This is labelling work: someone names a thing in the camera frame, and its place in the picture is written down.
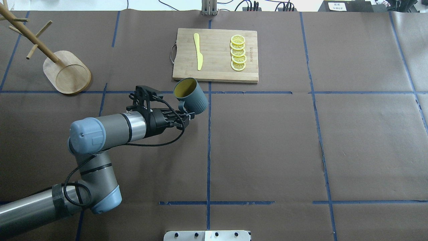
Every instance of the wooden cutting board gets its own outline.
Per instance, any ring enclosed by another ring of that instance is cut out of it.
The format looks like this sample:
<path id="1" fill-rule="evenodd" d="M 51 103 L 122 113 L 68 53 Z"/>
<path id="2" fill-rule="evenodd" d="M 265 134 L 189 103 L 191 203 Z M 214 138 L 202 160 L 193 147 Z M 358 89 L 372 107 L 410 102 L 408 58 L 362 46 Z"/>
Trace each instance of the wooden cutting board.
<path id="1" fill-rule="evenodd" d="M 200 71 L 197 69 L 194 33 L 199 34 L 200 51 L 204 56 Z M 242 71 L 235 71 L 230 66 L 230 38 L 236 34 L 245 37 L 247 62 Z M 187 77 L 196 78 L 198 81 L 257 83 L 259 81 L 257 31 L 179 28 L 172 78 Z"/>

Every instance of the mug handle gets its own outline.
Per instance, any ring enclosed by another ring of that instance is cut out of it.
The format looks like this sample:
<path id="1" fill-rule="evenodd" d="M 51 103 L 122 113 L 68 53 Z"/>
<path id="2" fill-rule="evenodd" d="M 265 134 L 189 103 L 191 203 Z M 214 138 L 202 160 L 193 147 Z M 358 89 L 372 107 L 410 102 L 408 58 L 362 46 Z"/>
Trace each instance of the mug handle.
<path id="1" fill-rule="evenodd" d="M 178 109 L 183 113 L 187 113 L 186 109 L 184 108 L 184 101 L 180 100 L 178 103 Z"/>

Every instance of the white wall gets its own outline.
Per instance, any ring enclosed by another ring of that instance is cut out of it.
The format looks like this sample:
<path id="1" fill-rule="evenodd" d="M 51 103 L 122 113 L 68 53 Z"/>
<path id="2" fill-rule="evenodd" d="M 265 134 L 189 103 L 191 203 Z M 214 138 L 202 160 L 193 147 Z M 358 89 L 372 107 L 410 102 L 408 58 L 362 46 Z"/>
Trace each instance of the white wall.
<path id="1" fill-rule="evenodd" d="M 201 0 L 161 0 L 179 10 L 201 9 Z M 228 2 L 230 0 L 218 0 L 219 2 Z M 268 2 L 266 0 L 258 0 L 259 7 L 263 11 L 273 11 L 277 3 Z M 300 12 L 316 12 L 318 11 L 323 0 L 294 0 L 294 6 Z M 426 12 L 427 7 L 420 3 L 415 5 L 416 9 L 421 12 Z M 234 10 L 240 0 L 222 5 L 219 4 L 219 9 Z M 123 10 L 126 9 L 126 0 L 9 0 L 9 9 L 12 10 L 52 10 L 52 11 L 67 11 L 67 10 Z M 171 10 L 166 5 L 161 4 L 158 0 L 129 0 L 129 8 L 136 10 Z"/>

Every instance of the wooden mug tree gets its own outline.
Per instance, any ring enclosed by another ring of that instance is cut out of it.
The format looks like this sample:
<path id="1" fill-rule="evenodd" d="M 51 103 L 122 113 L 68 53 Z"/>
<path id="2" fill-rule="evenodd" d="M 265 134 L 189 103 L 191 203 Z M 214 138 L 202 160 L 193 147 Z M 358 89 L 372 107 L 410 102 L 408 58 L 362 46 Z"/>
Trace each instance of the wooden mug tree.
<path id="1" fill-rule="evenodd" d="M 43 63 L 43 72 L 56 90 L 63 94 L 77 94 L 84 90 L 91 82 L 91 71 L 86 65 L 69 51 L 53 53 L 38 37 L 52 24 L 49 21 L 37 34 L 33 34 L 22 22 L 26 18 L 17 18 L 7 8 L 6 0 L 0 3 L 1 20 L 8 20 L 14 27 L 10 29 L 28 38 L 34 46 L 27 55 L 29 60 L 36 48 L 40 49 L 47 59 Z"/>

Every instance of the yellow knife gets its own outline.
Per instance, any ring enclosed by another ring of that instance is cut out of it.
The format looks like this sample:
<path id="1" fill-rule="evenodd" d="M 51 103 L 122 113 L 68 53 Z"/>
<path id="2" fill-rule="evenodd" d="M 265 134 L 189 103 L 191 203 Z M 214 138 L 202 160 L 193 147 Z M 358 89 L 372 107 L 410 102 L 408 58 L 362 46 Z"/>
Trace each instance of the yellow knife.
<path id="1" fill-rule="evenodd" d="M 193 34 L 193 40 L 195 40 L 196 57 L 198 58 L 198 70 L 201 70 L 202 63 L 204 62 L 204 56 L 201 54 L 201 51 L 199 49 L 199 33 Z"/>

